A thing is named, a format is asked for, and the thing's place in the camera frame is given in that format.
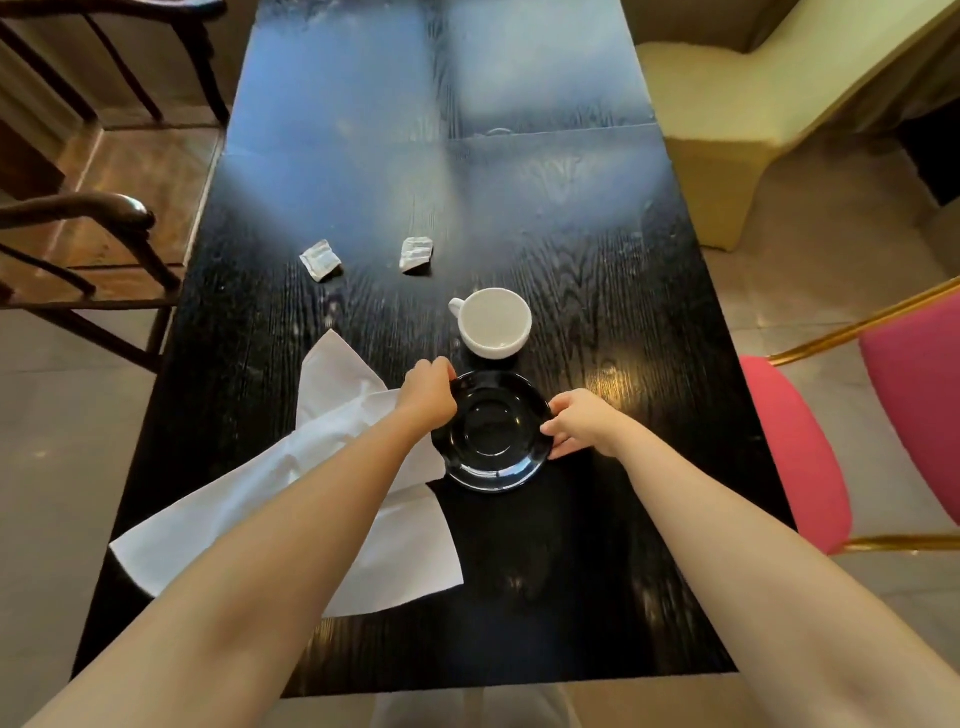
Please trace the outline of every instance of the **gold chair frame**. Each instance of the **gold chair frame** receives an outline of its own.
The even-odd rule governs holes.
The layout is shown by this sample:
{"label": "gold chair frame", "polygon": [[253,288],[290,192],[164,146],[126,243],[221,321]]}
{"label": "gold chair frame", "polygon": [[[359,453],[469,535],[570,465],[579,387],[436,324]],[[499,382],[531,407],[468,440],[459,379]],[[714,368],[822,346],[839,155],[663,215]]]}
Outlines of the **gold chair frame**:
{"label": "gold chair frame", "polygon": [[[787,352],[768,356],[767,361],[775,367],[782,367],[786,364],[808,359],[819,353],[828,352],[836,347],[849,344],[869,328],[886,324],[899,316],[939,301],[958,290],[960,290],[960,276],[906,301],[884,308],[857,324],[839,328],[826,336],[808,341]],[[943,534],[902,534],[850,539],[836,553],[862,553],[866,551],[960,551],[960,531]]]}

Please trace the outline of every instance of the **person's leg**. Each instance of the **person's leg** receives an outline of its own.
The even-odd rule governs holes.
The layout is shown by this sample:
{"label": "person's leg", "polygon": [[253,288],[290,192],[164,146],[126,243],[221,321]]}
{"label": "person's leg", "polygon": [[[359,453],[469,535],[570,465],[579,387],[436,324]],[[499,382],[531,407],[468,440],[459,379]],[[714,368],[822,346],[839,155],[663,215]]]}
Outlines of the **person's leg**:
{"label": "person's leg", "polygon": [[483,728],[580,728],[562,685],[485,688]]}
{"label": "person's leg", "polygon": [[370,728],[464,728],[462,690],[384,692],[376,697]]}

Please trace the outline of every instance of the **left hand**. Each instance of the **left hand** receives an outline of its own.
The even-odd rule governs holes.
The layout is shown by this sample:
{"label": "left hand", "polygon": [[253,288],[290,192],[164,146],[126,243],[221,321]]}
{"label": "left hand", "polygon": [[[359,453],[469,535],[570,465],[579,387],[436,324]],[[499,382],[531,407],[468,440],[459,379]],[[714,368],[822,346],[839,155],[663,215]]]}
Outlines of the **left hand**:
{"label": "left hand", "polygon": [[445,356],[438,356],[432,364],[421,359],[403,380],[396,410],[411,413],[427,430],[446,425],[457,414],[457,402],[450,393],[450,382],[456,378]]}

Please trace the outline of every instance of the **saucer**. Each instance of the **saucer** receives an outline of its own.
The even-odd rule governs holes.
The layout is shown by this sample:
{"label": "saucer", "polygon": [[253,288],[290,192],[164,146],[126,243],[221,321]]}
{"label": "saucer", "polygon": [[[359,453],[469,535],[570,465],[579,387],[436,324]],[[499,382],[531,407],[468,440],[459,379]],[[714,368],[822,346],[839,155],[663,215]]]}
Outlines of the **saucer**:
{"label": "saucer", "polygon": [[553,447],[540,425],[553,415],[533,385],[511,372],[470,372],[450,382],[457,414],[433,432],[447,474],[483,493],[523,485]]}

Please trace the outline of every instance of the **white pants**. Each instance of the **white pants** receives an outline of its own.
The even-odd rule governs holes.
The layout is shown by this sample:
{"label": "white pants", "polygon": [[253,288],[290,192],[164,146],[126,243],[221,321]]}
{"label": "white pants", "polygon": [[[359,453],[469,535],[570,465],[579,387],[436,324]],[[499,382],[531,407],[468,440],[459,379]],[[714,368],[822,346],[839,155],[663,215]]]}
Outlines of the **white pants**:
{"label": "white pants", "polygon": [[371,728],[580,728],[559,685],[389,692],[376,697]]}

